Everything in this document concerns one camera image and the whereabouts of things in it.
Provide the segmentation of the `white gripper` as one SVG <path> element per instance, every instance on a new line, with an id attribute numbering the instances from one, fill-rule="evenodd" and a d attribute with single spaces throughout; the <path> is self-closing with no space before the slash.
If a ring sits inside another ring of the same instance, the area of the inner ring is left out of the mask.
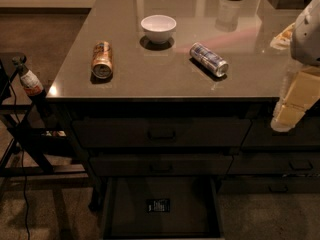
<path id="1" fill-rule="evenodd" d="M 271 128 L 277 132 L 288 132 L 320 99 L 320 68 L 308 66 L 299 71 L 292 81 L 284 104 L 278 104 L 271 120 Z"/>

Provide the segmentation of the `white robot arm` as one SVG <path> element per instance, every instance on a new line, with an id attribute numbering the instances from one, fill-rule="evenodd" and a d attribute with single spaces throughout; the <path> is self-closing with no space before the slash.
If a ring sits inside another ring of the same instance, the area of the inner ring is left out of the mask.
<path id="1" fill-rule="evenodd" d="M 320 99 L 320 0 L 312 0 L 270 46 L 289 49 L 294 60 L 287 65 L 271 120 L 274 131 L 288 132 Z"/>

